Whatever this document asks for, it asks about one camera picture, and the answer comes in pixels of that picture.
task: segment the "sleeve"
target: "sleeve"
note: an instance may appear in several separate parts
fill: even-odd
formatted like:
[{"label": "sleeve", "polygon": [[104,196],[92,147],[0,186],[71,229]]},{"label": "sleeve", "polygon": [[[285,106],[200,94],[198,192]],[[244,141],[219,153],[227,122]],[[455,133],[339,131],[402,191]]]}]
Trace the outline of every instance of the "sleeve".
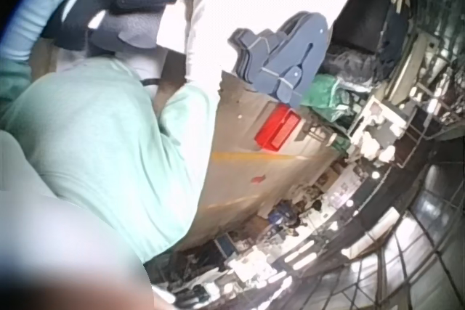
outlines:
[{"label": "sleeve", "polygon": [[187,83],[167,102],[159,119],[165,150],[180,158],[197,200],[206,177],[227,36],[218,26],[217,0],[194,0],[186,51]]},{"label": "sleeve", "polygon": [[23,0],[0,42],[0,116],[31,84],[33,45],[63,0]]},{"label": "sleeve", "polygon": [[47,21],[63,1],[23,0],[4,31],[0,57],[27,61]]},{"label": "sleeve", "polygon": [[31,84],[31,67],[0,57],[0,120],[5,110]]}]

